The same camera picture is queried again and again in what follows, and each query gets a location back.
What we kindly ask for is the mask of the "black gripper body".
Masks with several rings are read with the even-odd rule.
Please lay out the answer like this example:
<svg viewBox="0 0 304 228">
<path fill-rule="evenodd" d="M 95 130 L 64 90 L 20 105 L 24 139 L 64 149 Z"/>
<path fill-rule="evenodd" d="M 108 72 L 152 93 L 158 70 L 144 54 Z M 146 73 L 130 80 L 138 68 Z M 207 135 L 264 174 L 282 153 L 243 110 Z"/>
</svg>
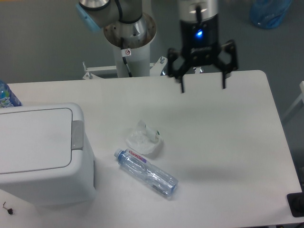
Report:
<svg viewBox="0 0 304 228">
<path fill-rule="evenodd" d="M 180 21 L 181 55 L 191 66 L 212 65 L 221 52 L 217 18 L 202 22 Z"/>
</svg>

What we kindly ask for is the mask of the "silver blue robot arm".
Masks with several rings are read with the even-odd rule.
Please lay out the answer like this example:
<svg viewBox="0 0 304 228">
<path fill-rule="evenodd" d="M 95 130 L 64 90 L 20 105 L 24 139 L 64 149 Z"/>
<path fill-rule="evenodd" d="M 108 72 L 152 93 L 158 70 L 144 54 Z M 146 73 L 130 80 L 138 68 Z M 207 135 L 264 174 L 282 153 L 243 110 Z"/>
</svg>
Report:
<svg viewBox="0 0 304 228">
<path fill-rule="evenodd" d="M 143 57 L 136 50 L 148 47 L 156 35 L 156 25 L 143 12 L 140 0 L 81 0 L 76 5 L 82 21 L 92 31 L 103 30 L 116 48 L 119 77 L 148 76 L 150 52 Z M 236 44 L 219 43 L 218 3 L 215 0 L 178 1 L 182 48 L 167 51 L 167 73 L 178 83 L 193 67 L 215 66 L 225 81 L 238 69 Z"/>
</svg>

